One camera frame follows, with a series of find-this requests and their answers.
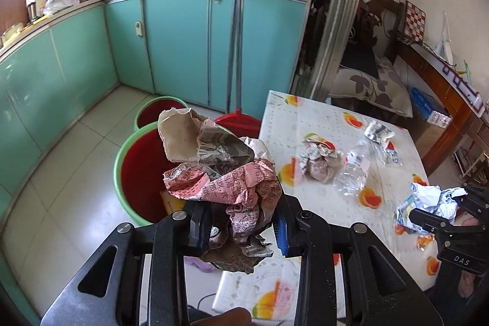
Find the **crumpled newspaper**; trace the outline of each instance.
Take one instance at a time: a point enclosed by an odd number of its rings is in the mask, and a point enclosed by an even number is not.
[[[219,269],[253,272],[273,254],[259,233],[282,193],[265,144],[239,139],[189,108],[163,111],[158,131],[168,160],[182,162],[163,174],[168,191],[180,199],[214,203],[213,225],[219,232],[202,259]]]
[[[453,199],[457,196],[467,195],[463,188],[449,188],[441,191],[438,186],[423,186],[418,183],[411,183],[411,195],[404,203],[398,206],[394,219],[397,223],[409,228],[411,231],[427,235],[419,225],[413,224],[409,220],[409,213],[412,209],[421,209],[439,217],[446,218],[453,225],[457,213],[457,202]]]
[[[327,183],[342,165],[343,154],[327,142],[321,141],[319,136],[307,137],[304,141],[305,149],[299,157],[299,167],[303,174],[309,174],[321,183]]]

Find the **patterned pillow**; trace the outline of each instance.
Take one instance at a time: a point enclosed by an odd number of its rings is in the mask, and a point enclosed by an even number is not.
[[[350,68],[340,68],[329,93],[335,98],[365,100],[407,118],[413,117],[411,100],[388,58],[377,60],[378,79]]]

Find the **human hand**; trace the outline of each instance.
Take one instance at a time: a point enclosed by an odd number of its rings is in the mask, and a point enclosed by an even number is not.
[[[191,326],[251,326],[251,315],[244,308],[233,308],[221,315],[192,322]]]

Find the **tiled floor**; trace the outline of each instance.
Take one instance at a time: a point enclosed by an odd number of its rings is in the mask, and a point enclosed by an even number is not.
[[[461,185],[459,175],[460,169],[455,165],[455,161],[450,156],[429,176],[428,180],[431,185],[438,185],[441,189],[447,189]]]
[[[118,87],[77,122],[46,156],[21,192],[3,232],[2,245],[25,296],[43,316],[73,275],[120,223],[131,221],[112,182],[120,146],[133,133],[134,117],[153,95]],[[202,115],[221,115],[193,107]],[[148,255],[145,264],[149,265]],[[149,267],[145,268],[147,289]],[[188,302],[217,291],[221,273],[185,269]],[[147,292],[141,297],[146,307]],[[212,298],[200,308],[213,313]],[[144,320],[146,311],[141,311]]]

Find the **orange fruit pattern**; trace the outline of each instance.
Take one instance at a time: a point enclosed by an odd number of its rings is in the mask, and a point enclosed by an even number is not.
[[[426,273],[430,276],[436,275],[439,268],[439,261],[434,257],[428,257],[426,261]]]
[[[418,183],[419,185],[424,185],[425,187],[428,185],[421,177],[417,174],[413,174],[413,183]]]
[[[285,104],[292,105],[293,107],[299,107],[302,105],[302,99],[297,96],[287,96],[285,97]]]
[[[281,183],[294,186],[295,158],[291,157],[290,163],[283,166],[278,172],[278,179]]]
[[[404,229],[404,226],[402,224],[397,223],[394,226],[394,232],[396,235],[402,235],[403,233],[406,232],[406,230]]]
[[[424,236],[419,236],[416,239],[416,245],[418,249],[424,250],[426,245],[429,242],[432,242],[435,239],[435,236],[432,233],[428,233],[427,235]]]
[[[328,141],[324,138],[322,138],[319,134],[316,133],[308,133],[305,135],[304,139],[312,139],[312,140],[317,140],[320,143],[323,143],[326,145],[331,151],[336,151],[336,147],[331,141]]]
[[[358,200],[363,206],[372,209],[378,209],[378,207],[382,204],[382,198],[380,196],[375,195],[373,189],[365,187],[362,189],[358,195]]]
[[[356,127],[357,129],[361,129],[363,127],[363,123],[359,121],[354,115],[349,114],[348,112],[343,112],[343,119],[349,125]]]
[[[253,318],[272,319],[273,308],[275,307],[275,302],[277,301],[279,288],[280,281],[277,280],[277,282],[275,282],[275,290],[261,296],[260,300],[258,300],[251,311]]]

